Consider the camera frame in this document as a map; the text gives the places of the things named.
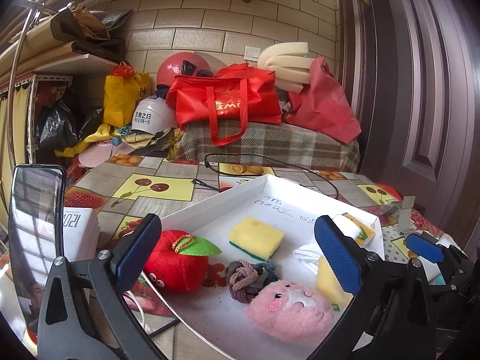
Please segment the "black plastic bag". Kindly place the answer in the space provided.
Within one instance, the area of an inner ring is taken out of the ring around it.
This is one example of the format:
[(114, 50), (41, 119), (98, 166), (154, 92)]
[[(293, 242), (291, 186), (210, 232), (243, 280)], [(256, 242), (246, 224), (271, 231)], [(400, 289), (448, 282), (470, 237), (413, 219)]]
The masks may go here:
[(42, 109), (36, 130), (38, 147), (43, 150), (73, 148), (95, 133), (102, 121), (102, 107), (92, 107), (84, 114), (58, 100), (52, 107)]

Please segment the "plaid covered bench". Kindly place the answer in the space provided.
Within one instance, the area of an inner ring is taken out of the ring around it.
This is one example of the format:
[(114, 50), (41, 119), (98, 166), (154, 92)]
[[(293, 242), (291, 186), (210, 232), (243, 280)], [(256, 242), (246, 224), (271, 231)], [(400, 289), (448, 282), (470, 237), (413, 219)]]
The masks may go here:
[(179, 161), (301, 167), (355, 172), (360, 163), (357, 141), (343, 144), (322, 133), (289, 124), (250, 123), (233, 143), (216, 146), (207, 121), (193, 122), (169, 154)]

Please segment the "pink plush pig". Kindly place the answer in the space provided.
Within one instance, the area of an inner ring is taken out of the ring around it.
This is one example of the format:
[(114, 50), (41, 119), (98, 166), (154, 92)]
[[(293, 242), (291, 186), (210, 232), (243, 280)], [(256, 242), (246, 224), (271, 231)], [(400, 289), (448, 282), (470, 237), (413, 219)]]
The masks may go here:
[(291, 280), (264, 287), (248, 304), (246, 315), (261, 332), (291, 344), (320, 342), (335, 325), (324, 295)]

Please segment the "white helmet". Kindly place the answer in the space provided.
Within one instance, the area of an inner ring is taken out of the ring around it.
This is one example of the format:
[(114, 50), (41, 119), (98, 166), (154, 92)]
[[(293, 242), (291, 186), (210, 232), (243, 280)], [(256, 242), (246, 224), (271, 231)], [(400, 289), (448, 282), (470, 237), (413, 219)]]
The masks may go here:
[(134, 111), (131, 128), (155, 135), (170, 128), (177, 128), (176, 116), (162, 97), (146, 97), (138, 103)]

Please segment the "grey cardboard stand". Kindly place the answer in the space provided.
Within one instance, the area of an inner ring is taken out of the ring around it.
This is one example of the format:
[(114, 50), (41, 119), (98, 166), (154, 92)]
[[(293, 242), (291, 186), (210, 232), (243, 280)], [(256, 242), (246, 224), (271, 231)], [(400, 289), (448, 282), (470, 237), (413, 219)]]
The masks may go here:
[(402, 201), (391, 200), (380, 206), (381, 215), (397, 215), (397, 232), (408, 236), (415, 232), (411, 222), (411, 213), (415, 202), (414, 196), (405, 196)]

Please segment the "dark red paper bag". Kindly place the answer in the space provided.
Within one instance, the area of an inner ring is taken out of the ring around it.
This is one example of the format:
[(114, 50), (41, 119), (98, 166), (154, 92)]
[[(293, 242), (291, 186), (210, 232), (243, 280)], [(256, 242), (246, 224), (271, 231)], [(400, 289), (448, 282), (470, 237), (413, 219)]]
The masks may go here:
[(343, 144), (360, 135), (360, 123), (324, 57), (313, 60), (310, 84), (299, 94), (289, 92), (288, 97), (290, 109), (284, 115), (287, 124), (325, 134)]

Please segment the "white shallow cardboard box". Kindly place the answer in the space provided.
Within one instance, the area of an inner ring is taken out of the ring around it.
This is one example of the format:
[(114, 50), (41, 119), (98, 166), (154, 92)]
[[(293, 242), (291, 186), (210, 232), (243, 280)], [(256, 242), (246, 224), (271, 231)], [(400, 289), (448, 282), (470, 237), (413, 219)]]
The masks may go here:
[(162, 218), (145, 280), (228, 359), (306, 359), (340, 316), (315, 290), (323, 215), (383, 254), (375, 215), (263, 175)]

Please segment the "yellow tissue pack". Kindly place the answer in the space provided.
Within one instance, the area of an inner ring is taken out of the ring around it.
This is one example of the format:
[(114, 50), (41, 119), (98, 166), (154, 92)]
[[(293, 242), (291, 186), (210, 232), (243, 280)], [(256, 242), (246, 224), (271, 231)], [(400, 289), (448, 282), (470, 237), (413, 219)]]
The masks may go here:
[(333, 221), (344, 236), (352, 238), (362, 247), (369, 245), (376, 235), (371, 227), (349, 213), (338, 214), (333, 217)]

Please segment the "wooden shelf with cardboard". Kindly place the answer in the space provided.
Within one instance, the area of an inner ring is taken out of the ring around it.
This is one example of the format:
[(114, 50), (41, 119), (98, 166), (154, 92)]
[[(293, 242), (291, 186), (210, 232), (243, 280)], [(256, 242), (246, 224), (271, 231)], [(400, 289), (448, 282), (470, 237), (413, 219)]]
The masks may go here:
[(125, 54), (124, 39), (97, 40), (87, 37), (75, 15), (65, 8), (27, 32), (16, 75), (21, 76), (78, 55), (94, 55), (112, 63), (119, 63)]

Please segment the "red plush apple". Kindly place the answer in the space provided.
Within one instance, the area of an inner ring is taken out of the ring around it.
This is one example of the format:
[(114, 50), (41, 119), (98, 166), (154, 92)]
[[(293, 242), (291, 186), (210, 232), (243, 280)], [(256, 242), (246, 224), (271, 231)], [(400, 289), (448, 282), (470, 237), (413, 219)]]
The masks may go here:
[(221, 249), (201, 236), (182, 230), (162, 231), (143, 271), (161, 293), (196, 291), (207, 275), (209, 258)]

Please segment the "white 2021 box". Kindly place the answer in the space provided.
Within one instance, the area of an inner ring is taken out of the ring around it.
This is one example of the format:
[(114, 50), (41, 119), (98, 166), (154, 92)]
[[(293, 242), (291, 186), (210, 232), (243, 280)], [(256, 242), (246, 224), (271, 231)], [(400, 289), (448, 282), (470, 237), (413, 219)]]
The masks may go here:
[(70, 262), (95, 256), (100, 226), (91, 208), (65, 207), (63, 216), (64, 255)]

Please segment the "smartphone on mount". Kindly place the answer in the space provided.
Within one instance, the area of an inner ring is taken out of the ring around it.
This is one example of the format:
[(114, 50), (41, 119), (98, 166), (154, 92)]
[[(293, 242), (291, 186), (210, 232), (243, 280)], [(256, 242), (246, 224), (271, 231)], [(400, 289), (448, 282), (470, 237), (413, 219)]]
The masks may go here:
[(10, 266), (30, 336), (38, 334), (44, 287), (55, 258), (64, 252), (62, 228), (66, 172), (59, 165), (22, 164), (10, 188)]

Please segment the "yellow gift bag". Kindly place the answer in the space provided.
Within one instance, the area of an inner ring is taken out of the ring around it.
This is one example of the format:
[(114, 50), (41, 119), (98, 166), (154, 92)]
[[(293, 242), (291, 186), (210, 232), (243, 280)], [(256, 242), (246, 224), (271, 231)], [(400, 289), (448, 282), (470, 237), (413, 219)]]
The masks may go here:
[(151, 92), (150, 77), (122, 61), (106, 76), (103, 97), (103, 122), (122, 128), (132, 122), (137, 104)]

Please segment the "yellow green scrub sponge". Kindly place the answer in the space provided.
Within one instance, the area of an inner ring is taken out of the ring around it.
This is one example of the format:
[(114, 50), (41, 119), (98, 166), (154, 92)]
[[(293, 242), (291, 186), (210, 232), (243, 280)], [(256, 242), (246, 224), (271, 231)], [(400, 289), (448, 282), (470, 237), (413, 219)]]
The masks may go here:
[(264, 261), (272, 257), (285, 233), (251, 216), (231, 228), (229, 243), (253, 258)]

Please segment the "cream foam roll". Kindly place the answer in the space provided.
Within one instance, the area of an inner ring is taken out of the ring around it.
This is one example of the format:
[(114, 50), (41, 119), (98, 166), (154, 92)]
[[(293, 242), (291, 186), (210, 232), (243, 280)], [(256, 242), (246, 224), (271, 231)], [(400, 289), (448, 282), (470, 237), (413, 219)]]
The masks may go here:
[(286, 92), (300, 94), (310, 84), (310, 67), (314, 59), (308, 57), (308, 43), (284, 42), (264, 49), (257, 67), (275, 73), (275, 86)]

